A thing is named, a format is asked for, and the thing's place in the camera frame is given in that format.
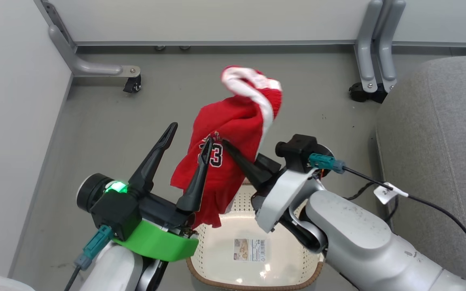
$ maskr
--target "red clothing with white trim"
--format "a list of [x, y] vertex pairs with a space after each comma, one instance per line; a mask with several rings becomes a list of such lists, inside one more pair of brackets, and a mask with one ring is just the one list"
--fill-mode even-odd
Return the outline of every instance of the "red clothing with white trim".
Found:
[[282, 99], [280, 83], [250, 68], [227, 67], [222, 83], [235, 96], [203, 107], [194, 122], [187, 156], [176, 167], [170, 184], [186, 190], [197, 168], [197, 156], [204, 140], [211, 135], [214, 146], [201, 209], [193, 228], [200, 224], [220, 227], [224, 213], [242, 185], [244, 174], [222, 148], [228, 140], [252, 162], [261, 142], [276, 117]]

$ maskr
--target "gray floor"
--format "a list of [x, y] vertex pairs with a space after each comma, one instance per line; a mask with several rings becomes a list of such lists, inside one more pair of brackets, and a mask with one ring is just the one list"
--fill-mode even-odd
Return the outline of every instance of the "gray floor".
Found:
[[[396, 53], [399, 77], [424, 61], [453, 54], [449, 48], [399, 48]], [[151, 48], [96, 48], [83, 51], [83, 57], [140, 66], [143, 89], [130, 95], [122, 92], [124, 80], [75, 81], [59, 118], [13, 272], [14, 278], [37, 291], [63, 289], [73, 271], [73, 259], [95, 231], [89, 214], [76, 207], [79, 184], [92, 173], [129, 177], [173, 121], [179, 122], [178, 133], [159, 167], [154, 193], [176, 201], [181, 191], [169, 186], [170, 177], [187, 150], [194, 118], [203, 105], [231, 95], [219, 79], [227, 65], [258, 68], [282, 83], [283, 105], [265, 139], [264, 154], [280, 160], [273, 154], [278, 141], [296, 133], [313, 135], [353, 169], [379, 176], [373, 136], [379, 104], [355, 103], [348, 97], [348, 87], [358, 81], [352, 47], [192, 48], [183, 53], [177, 48], [161, 53]], [[353, 195], [365, 184], [349, 174], [331, 174], [324, 181], [329, 190], [343, 196]], [[379, 211], [370, 193], [355, 203]], [[88, 272], [81, 273], [73, 290], [87, 276]], [[159, 288], [212, 289], [196, 281], [183, 261], [169, 265]], [[330, 289], [355, 288], [326, 266], [307, 290]]]

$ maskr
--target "white panel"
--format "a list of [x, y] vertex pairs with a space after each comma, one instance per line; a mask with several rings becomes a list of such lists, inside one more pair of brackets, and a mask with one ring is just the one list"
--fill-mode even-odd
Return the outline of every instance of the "white panel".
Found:
[[369, 0], [51, 0], [77, 44], [357, 37]]
[[466, 43], [466, 0], [406, 0], [394, 41]]
[[71, 72], [32, 0], [0, 0], [0, 275], [7, 276]]

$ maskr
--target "gray sofa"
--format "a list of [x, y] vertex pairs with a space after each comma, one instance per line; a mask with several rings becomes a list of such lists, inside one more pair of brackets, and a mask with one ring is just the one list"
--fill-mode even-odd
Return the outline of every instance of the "gray sofa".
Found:
[[[383, 178], [433, 202], [466, 226], [466, 57], [422, 64], [390, 92], [377, 116]], [[402, 198], [394, 231], [466, 278], [466, 235], [444, 214]]]

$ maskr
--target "black caster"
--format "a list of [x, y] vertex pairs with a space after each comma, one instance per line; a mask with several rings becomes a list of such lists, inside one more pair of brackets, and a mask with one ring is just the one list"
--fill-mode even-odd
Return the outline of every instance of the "black caster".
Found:
[[135, 93], [141, 90], [141, 75], [127, 79], [127, 83], [123, 88], [124, 92]]
[[362, 89], [362, 83], [355, 83], [348, 89], [353, 101], [364, 102], [370, 98], [370, 94]]
[[386, 90], [384, 90], [384, 85], [382, 83], [377, 84], [377, 91], [373, 92], [370, 96], [370, 99], [377, 103], [383, 103], [384, 99], [386, 99], [386, 96], [388, 93]]

